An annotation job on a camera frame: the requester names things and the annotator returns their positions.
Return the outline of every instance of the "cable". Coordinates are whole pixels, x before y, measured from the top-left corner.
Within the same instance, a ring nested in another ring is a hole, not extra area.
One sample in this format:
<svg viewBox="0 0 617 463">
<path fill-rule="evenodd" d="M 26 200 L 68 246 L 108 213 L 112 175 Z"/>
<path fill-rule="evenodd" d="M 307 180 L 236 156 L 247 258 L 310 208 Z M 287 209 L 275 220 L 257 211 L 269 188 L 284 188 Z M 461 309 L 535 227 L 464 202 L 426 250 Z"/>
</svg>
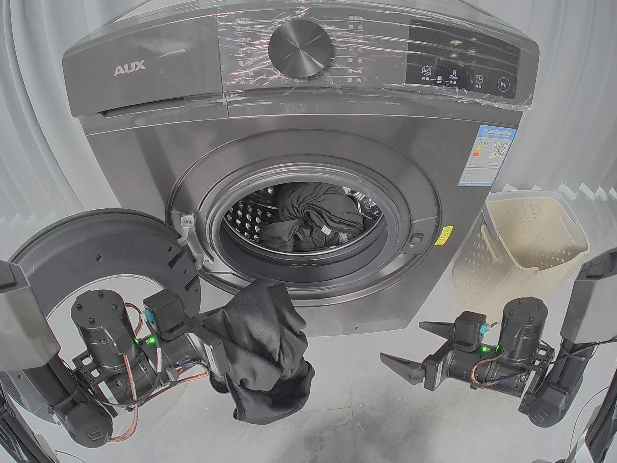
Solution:
<svg viewBox="0 0 617 463">
<path fill-rule="evenodd" d="M 131 387 L 131 395 L 133 397 L 133 401 L 137 401 L 137 390 L 135 389 L 135 381 L 133 379 L 133 371 L 131 370 L 131 364 L 128 361 L 128 357 L 126 355 L 123 355 L 122 358 L 124 359 L 124 366 L 127 367 L 127 374 L 128 374 L 128 383 Z M 122 441 L 127 440 L 130 436 L 132 436 L 135 433 L 135 429 L 137 428 L 137 407 L 135 406 L 135 409 L 133 410 L 133 421 L 131 422 L 131 426 L 128 428 L 128 430 L 117 437 L 112 437 L 109 442 L 111 443 L 119 443 Z"/>
<path fill-rule="evenodd" d="M 589 403 L 591 403 L 591 402 L 592 402 L 592 400 L 593 400 L 596 396 L 598 396 L 598 395 L 599 395 L 602 391 L 607 390 L 607 389 L 608 389 L 608 387 L 609 387 L 609 386 L 606 386 L 605 388 L 602 388 L 602 389 L 601 389 L 601 390 L 599 390 L 596 394 L 594 394 L 591 398 L 589 398 L 588 402 L 587 402 L 587 403 L 585 403 L 585 405 L 583 405 L 583 407 L 581 408 L 581 411 L 580 411 L 580 412 L 579 412 L 579 414 L 576 416 L 575 426 L 572 428 L 572 437 L 570 437 L 570 445 L 568 446 L 568 447 L 570 448 L 570 450 L 569 450 L 568 454 L 569 454 L 570 452 L 572 452 L 572 441 L 573 441 L 573 440 L 574 440 L 574 438 L 575 438 L 576 423 L 578 422 L 578 419 L 579 419 L 579 417 L 581 416 L 582 411 L 583 411 L 585 408 L 587 408 L 587 405 L 589 405 Z"/>
<path fill-rule="evenodd" d="M 130 307 L 134 311 L 137 311 L 137 313 L 139 314 L 139 322 L 137 323 L 137 327 L 135 328 L 135 335 L 138 335 L 144 326 L 144 318 L 142 316 L 141 309 L 137 305 L 131 304 L 130 302 L 124 302 L 124 305 L 125 307 Z"/>
<path fill-rule="evenodd" d="M 566 357 L 576 358 L 577 360 L 589 360 L 589 359 L 593 358 L 593 356 L 595 355 L 595 351 L 593 353 L 591 353 L 591 355 L 589 357 L 581 357 L 579 355 L 579 353 L 582 352 L 582 351 L 585 351 L 585 350 L 589 350 L 590 348 L 596 348 L 596 351 L 597 351 L 597 347 L 598 346 L 601 346 L 603 344 L 611 344 L 611 343 L 617 343 L 617 337 L 611 338 L 610 340 L 597 341 L 596 343 L 592 343 L 592 344 L 590 344 L 588 346 L 584 346 L 583 348 L 579 348 L 578 350 L 575 350 L 573 352 L 564 351 L 560 357 L 558 357 L 557 359 L 553 360 L 549 365 L 556 364 L 557 362 L 559 362 L 560 360 L 565 359 Z"/>
<path fill-rule="evenodd" d="M 147 401 L 150 396 L 152 396 L 152 393 L 158 389 L 158 383 L 161 382 L 161 370 L 162 370 L 162 351 L 160 348 L 160 341 L 158 339 L 158 334 L 156 333 L 156 331 L 154 330 L 154 328 L 152 328 L 152 326 L 150 326 L 150 323 L 148 321 L 145 321 L 146 326 L 148 327 L 148 329 L 150 330 L 150 333 L 152 334 L 152 336 L 154 337 L 155 341 L 156 341 L 156 349 L 157 349 L 157 365 L 156 365 L 156 369 L 157 369 L 157 377 L 154 380 L 154 383 L 152 384 L 152 388 L 150 388 L 150 390 L 144 394 L 142 397 L 137 398 L 136 400 L 134 400 L 132 403 L 112 403 L 110 401 L 107 400 L 103 400 L 103 399 L 99 399 L 98 397 L 94 397 L 94 399 L 96 399 L 99 403 L 102 403 L 105 406 L 112 406 L 114 408 L 129 408 L 131 406 L 136 406 L 139 403 L 143 403 L 144 401 Z"/>
<path fill-rule="evenodd" d="M 204 364 L 195 364 L 196 366 L 200 366 L 204 368 L 204 372 L 201 374 L 197 374 L 197 375 L 191 375 L 189 377 L 185 377 L 184 379 L 180 379 L 176 384 L 174 384 L 173 386 L 167 386 L 165 389 L 160 390 L 156 393 L 154 393 L 150 399 L 154 399 L 156 398 L 158 395 L 162 395 L 163 393 L 169 391 L 170 389 L 172 389 L 174 386 L 178 386 L 179 384 L 185 383 L 185 382 L 189 382 L 189 381 L 196 381 L 197 379 L 203 379 L 204 377 L 208 377 L 208 368 L 204 365 Z"/>
<path fill-rule="evenodd" d="M 479 366 L 483 366 L 484 364 L 489 364 L 491 362 L 495 362 L 496 360 L 499 360 L 500 358 L 502 358 L 507 352 L 503 352 L 501 355 L 498 355 L 497 357 L 493 357 L 492 359 L 486 359 L 486 360 L 480 360 L 476 365 L 473 366 L 473 369 L 471 369 L 471 382 L 473 382 L 476 386 L 480 387 L 480 388 L 489 388 L 491 386 L 494 386 L 495 384 L 499 384 L 499 379 L 495 380 L 495 381 L 490 381 L 490 382 L 485 382 L 485 383 L 481 383 L 479 380 L 477 380 L 476 378 L 476 369 Z"/>
<path fill-rule="evenodd" d="M 59 451 L 59 450 L 57 450 L 57 449 L 53 449 L 52 451 L 53 451 L 53 452 L 55 452 L 55 453 L 59 453 L 59 454 L 66 454 L 67 456 L 72 456 L 73 458 L 78 459 L 79 461 L 81 461 L 81 462 L 83 462 L 83 463 L 86 463 L 86 462 L 85 462 L 83 459 L 81 459 L 79 456 L 75 456 L 74 454 L 71 454 L 71 453 L 69 453 L 69 452 Z"/>
</svg>

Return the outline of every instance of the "white laundry basket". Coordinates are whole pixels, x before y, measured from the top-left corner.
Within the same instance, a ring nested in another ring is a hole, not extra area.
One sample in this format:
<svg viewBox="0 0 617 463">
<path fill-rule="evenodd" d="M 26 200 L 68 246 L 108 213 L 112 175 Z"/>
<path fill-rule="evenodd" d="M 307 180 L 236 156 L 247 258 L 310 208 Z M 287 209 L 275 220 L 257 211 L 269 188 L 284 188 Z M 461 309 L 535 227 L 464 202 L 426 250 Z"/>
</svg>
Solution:
<svg viewBox="0 0 617 463">
<path fill-rule="evenodd" d="M 589 253 L 589 240 L 565 199 L 544 190 L 489 194 L 453 267 L 466 310 L 501 320 L 518 297 L 546 297 Z"/>
</svg>

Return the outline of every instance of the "qr code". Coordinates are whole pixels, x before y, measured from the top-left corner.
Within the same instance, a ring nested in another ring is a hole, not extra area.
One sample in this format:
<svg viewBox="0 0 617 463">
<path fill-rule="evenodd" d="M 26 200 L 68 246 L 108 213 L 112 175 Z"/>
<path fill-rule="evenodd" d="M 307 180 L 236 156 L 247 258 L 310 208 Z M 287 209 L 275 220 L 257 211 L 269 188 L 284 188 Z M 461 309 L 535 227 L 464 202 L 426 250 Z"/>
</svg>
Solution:
<svg viewBox="0 0 617 463">
<path fill-rule="evenodd" d="M 508 150 L 508 143 L 493 143 L 490 147 L 489 158 L 503 158 Z"/>
</svg>

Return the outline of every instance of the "plastic wrap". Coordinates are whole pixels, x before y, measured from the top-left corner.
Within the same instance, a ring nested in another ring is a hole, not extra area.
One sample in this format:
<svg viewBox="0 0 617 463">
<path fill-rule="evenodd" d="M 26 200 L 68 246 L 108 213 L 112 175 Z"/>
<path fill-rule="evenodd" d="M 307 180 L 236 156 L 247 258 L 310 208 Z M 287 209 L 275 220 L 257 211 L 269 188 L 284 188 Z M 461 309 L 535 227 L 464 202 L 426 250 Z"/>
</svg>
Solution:
<svg viewBox="0 0 617 463">
<path fill-rule="evenodd" d="M 314 21 L 331 40 L 328 65 L 310 78 L 285 77 L 268 55 L 273 32 L 293 19 Z M 453 17 L 349 1 L 294 0 L 220 7 L 217 20 L 223 91 L 230 104 L 246 100 L 250 89 L 296 87 L 384 95 L 385 101 L 438 97 L 519 111 L 531 107 L 535 43 Z M 259 95 L 254 100 L 268 101 Z"/>
</svg>

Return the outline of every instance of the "gray floor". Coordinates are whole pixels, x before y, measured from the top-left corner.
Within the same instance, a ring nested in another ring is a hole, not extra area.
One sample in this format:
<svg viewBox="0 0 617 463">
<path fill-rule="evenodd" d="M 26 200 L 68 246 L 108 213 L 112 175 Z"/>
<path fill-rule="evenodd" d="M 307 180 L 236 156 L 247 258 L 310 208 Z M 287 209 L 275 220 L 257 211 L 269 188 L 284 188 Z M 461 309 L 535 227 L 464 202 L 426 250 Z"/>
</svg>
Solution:
<svg viewBox="0 0 617 463">
<path fill-rule="evenodd" d="M 617 246 L 617 199 L 607 197 L 604 201 L 583 190 L 571 205 L 589 236 L 590 255 Z M 550 314 L 544 338 L 554 346 L 559 344 L 559 328 L 575 274 L 570 273 L 545 300 Z M 478 459 L 529 463 L 536 458 L 565 458 L 577 414 L 613 375 L 617 346 L 598 350 L 565 420 L 554 428 L 539 429 L 517 413 L 519 400 L 514 397 L 472 391 L 455 381 L 445 382 L 430 393 L 407 384 L 381 365 L 381 351 L 423 359 L 441 342 L 419 330 L 418 321 L 454 320 L 459 312 L 449 270 L 405 330 L 311 338 L 306 358 L 317 375 L 310 399 L 304 410 L 271 425 L 234 421 L 231 398 L 214 393 L 204 381 L 189 383 L 183 393 L 179 387 L 179 391 L 162 396 L 157 405 L 147 405 L 141 413 L 139 431 L 131 439 L 102 449 L 78 447 L 63 429 L 29 420 L 52 447 L 88 463 L 119 459 L 144 463 L 205 459 L 251 463 L 476 463 Z M 602 395 L 582 413 L 575 437 L 582 433 L 601 400 Z M 129 422 L 130 418 L 123 416 L 115 432 L 120 433 Z M 63 454 L 58 458 L 61 462 L 75 460 Z M 615 461 L 610 458 L 611 454 L 606 461 Z"/>
</svg>

